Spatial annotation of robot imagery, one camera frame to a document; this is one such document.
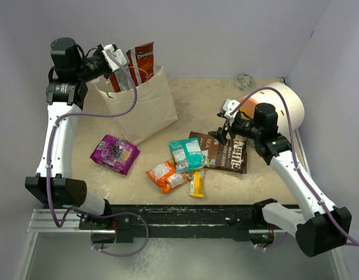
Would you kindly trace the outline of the brown m&m's bag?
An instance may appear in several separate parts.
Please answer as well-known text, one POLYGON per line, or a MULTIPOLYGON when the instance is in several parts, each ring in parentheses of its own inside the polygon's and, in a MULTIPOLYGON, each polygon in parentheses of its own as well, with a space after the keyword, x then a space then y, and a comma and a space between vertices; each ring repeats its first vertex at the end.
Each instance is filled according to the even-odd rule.
POLYGON ((191 131, 189 138, 197 138, 201 151, 206 151, 210 161, 209 169, 247 173, 247 142, 228 140, 222 145, 216 138, 191 131))

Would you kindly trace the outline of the red doritos bag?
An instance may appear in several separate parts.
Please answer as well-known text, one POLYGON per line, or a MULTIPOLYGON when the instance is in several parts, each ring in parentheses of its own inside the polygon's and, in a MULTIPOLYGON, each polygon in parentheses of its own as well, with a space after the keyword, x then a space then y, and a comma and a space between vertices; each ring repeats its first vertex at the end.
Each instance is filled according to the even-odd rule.
MULTIPOLYGON (((147 82, 154 75, 154 42, 131 48, 126 52, 129 63, 125 69, 129 71, 135 86, 147 82)), ((110 75, 110 81, 114 92, 129 90, 132 83, 124 72, 119 69, 110 75)))

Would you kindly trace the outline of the brown paper bag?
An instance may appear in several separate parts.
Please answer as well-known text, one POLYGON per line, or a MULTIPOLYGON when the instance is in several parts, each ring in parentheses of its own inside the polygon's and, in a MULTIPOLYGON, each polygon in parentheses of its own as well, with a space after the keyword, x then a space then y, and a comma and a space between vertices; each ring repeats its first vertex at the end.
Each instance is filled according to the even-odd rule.
MULTIPOLYGON (((130 108, 132 89, 115 93, 111 82, 104 77, 91 82, 107 105, 107 114, 118 114, 130 108)), ((138 145, 178 120, 173 97, 162 66, 154 67, 154 76, 137 87, 137 102, 128 114, 117 117, 115 122, 124 137, 138 145)))

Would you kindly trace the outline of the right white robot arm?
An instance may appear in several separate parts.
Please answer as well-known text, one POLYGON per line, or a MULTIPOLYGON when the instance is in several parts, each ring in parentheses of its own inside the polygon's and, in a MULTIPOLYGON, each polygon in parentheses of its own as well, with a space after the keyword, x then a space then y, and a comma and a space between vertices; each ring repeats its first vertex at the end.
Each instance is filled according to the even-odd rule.
POLYGON ((225 145, 227 137, 239 135, 254 142, 256 152, 288 187, 300 211, 284 207, 274 199, 255 204, 253 224, 266 228, 273 224, 295 237, 301 251, 308 257, 333 250, 347 243, 351 213, 338 208, 314 183, 299 163, 290 141, 278 132, 275 106, 259 103, 252 119, 242 118, 239 102, 227 99, 218 113, 225 123, 209 133, 225 145))

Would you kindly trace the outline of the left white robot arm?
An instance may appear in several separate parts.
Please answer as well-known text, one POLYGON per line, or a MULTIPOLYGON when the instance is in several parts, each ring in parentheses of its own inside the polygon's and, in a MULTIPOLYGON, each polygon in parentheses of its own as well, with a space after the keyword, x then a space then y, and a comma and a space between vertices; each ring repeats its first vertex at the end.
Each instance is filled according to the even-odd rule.
POLYGON ((92 51, 85 53, 68 37, 51 43, 54 64, 45 91, 48 127, 44 150, 35 175, 26 177, 24 186, 41 203, 92 214, 93 223, 106 229, 113 221, 106 200, 89 193, 84 181, 72 177, 73 139, 88 91, 86 83, 111 72, 103 46, 92 51))

